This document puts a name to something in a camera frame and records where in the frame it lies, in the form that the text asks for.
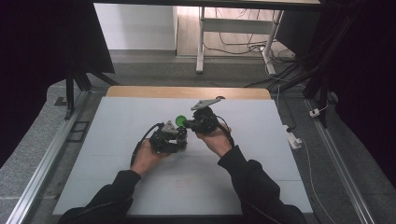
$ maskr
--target wooden floor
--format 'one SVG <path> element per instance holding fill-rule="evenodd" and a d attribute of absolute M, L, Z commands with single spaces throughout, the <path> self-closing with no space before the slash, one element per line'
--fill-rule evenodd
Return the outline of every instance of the wooden floor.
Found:
<path fill-rule="evenodd" d="M 199 13 L 198 7 L 177 7 L 178 27 L 177 27 L 177 56 L 196 56 L 199 37 Z M 223 7 L 206 7 L 206 18 L 224 18 L 238 20 L 261 20 L 271 21 L 273 10 L 242 9 L 242 8 L 223 8 Z M 221 42 L 220 36 L 226 44 L 244 44 L 246 45 L 226 45 Z M 268 35 L 251 34 L 228 34 L 228 33 L 205 33 L 204 44 L 210 48 L 205 49 L 205 56 L 238 56 L 238 57 L 261 57 L 259 50 L 254 52 L 240 54 L 249 51 L 250 46 L 258 42 L 266 41 Z M 221 49 L 237 54 L 230 54 L 213 49 Z M 280 43 L 274 43 L 272 49 L 280 51 L 285 49 Z"/>

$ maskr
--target person's right hand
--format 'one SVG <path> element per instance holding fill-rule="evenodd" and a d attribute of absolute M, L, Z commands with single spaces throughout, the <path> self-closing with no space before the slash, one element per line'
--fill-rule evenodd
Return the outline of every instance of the person's right hand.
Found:
<path fill-rule="evenodd" d="M 221 123 L 221 125 L 227 130 L 227 126 L 225 124 Z M 210 134 L 196 133 L 196 135 L 199 139 L 202 139 L 206 143 L 207 147 L 219 157 L 222 157 L 231 149 L 230 141 L 228 140 L 224 131 L 222 131 L 220 128 L 217 128 Z"/>

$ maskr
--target hand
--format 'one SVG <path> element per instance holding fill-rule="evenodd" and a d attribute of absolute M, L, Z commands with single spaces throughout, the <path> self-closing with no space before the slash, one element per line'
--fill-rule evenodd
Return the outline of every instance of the hand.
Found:
<path fill-rule="evenodd" d="M 227 126 L 223 123 L 221 125 L 227 130 Z M 217 128 L 210 134 L 196 133 L 199 139 L 202 139 L 207 147 L 216 153 L 219 157 L 222 157 L 231 149 L 230 141 L 225 135 L 224 131 L 220 128 Z"/>
<path fill-rule="evenodd" d="M 156 166 L 160 160 L 168 157 L 169 155 L 170 153 L 156 153 L 151 147 L 149 140 L 145 139 L 137 151 L 131 170 L 137 172 L 140 176 L 143 176 L 147 171 Z"/>

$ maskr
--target white wall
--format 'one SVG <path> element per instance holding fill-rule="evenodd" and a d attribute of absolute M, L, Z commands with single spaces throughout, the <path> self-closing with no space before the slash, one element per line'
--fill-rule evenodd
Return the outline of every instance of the white wall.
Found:
<path fill-rule="evenodd" d="M 176 49 L 176 7 L 94 5 L 109 49 Z"/>

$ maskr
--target person's left hand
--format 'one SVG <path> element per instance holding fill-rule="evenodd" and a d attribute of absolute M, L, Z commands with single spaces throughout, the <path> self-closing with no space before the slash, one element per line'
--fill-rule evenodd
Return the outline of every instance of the person's left hand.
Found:
<path fill-rule="evenodd" d="M 156 166 L 161 159 L 168 157 L 169 155 L 170 153 L 156 153 L 151 147 L 149 140 L 145 139 L 137 151 L 131 170 L 137 172 L 140 176 L 143 176 L 147 171 Z"/>

